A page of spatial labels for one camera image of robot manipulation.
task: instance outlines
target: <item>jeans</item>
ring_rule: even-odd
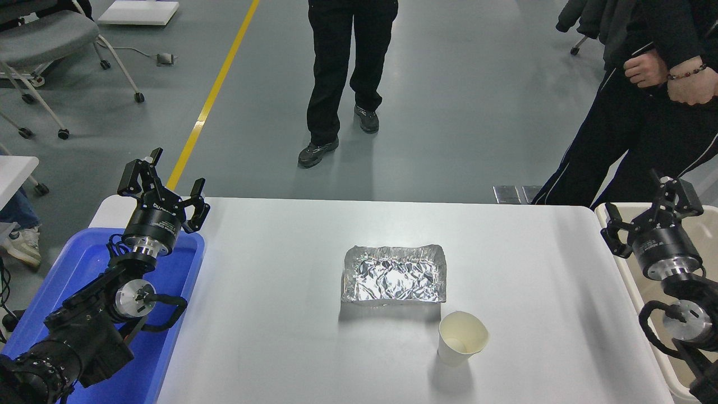
[[[30,229],[40,225],[40,219],[22,188],[10,198],[5,207],[0,209],[0,222],[12,223],[14,221],[20,225],[20,229]]]

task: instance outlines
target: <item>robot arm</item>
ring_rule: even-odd
[[[643,275],[661,282],[664,293],[678,299],[671,305],[647,302],[638,316],[640,326],[661,352],[686,361],[696,376],[691,394],[703,404],[718,404],[718,362],[701,353],[718,352],[718,283],[705,278],[703,259],[681,225],[683,217],[703,214],[703,207],[690,183],[653,176],[659,189],[651,207],[625,223],[608,203],[610,220],[601,235],[614,255],[628,258],[635,253]],[[619,231],[628,233],[626,243]],[[663,344],[648,325],[654,310],[664,312],[663,325],[676,349]]]
[[[158,148],[125,168],[118,194],[135,198],[137,207],[121,242],[108,243],[111,259],[105,272],[46,317],[50,333],[42,341],[16,359],[0,355],[2,403],[65,402],[77,381],[94,385],[130,362],[129,344],[138,332],[167,330],[182,315],[187,301],[155,293],[143,276],[155,269],[158,256],[172,253],[181,227],[187,233],[202,227],[210,206],[201,195],[203,178],[186,201],[162,185],[155,170],[161,154]],[[190,220],[188,206],[194,207]],[[145,324],[157,302],[177,308],[165,324]]]

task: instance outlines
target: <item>hand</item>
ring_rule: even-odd
[[[687,71],[698,68],[703,62],[700,57],[689,59],[675,68],[671,69],[672,74],[680,75]],[[686,78],[668,81],[668,95],[671,100],[682,102],[688,105],[705,104],[716,95],[718,86],[718,73],[711,68],[702,72],[690,75]]]
[[[623,68],[626,77],[639,88],[657,86],[668,80],[668,66],[655,49],[629,59],[623,64]]]

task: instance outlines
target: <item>yellow floor line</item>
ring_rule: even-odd
[[[222,68],[220,69],[219,74],[217,74],[217,78],[215,79],[215,83],[212,86],[212,90],[210,90],[210,95],[207,97],[207,101],[205,101],[205,105],[202,107],[202,111],[200,112],[200,116],[197,118],[197,122],[195,122],[195,127],[192,129],[192,133],[190,133],[190,138],[187,139],[187,142],[185,143],[185,148],[182,149],[182,153],[179,155],[177,164],[174,165],[172,174],[169,176],[169,180],[167,181],[167,184],[165,185],[170,190],[174,190],[174,187],[176,187],[177,183],[180,181],[180,177],[182,176],[182,171],[185,170],[187,161],[190,159],[190,155],[192,154],[192,151],[195,148],[197,139],[199,139],[200,133],[202,132],[202,128],[205,126],[205,122],[207,121],[207,116],[210,114],[210,111],[212,111],[212,107],[215,104],[217,95],[219,94],[220,89],[222,88],[224,79],[227,77],[227,72],[229,71],[229,68],[232,66],[234,57],[237,55],[237,49],[239,49],[239,45],[242,44],[242,39],[244,38],[244,34],[247,32],[249,23],[252,22],[252,17],[254,17],[254,12],[257,10],[258,5],[259,5],[259,0],[253,0],[252,5],[249,6],[249,11],[247,11],[247,15],[244,17],[244,22],[242,23],[242,26],[239,28],[239,32],[237,32],[237,36],[234,38],[232,47],[229,49],[229,53],[227,54],[227,57],[225,58],[225,61],[222,64]]]

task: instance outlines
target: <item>white sneaker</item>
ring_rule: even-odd
[[[40,266],[40,250],[39,250],[39,226],[30,229],[14,230],[3,241],[2,247],[12,257],[28,264],[33,268]]]

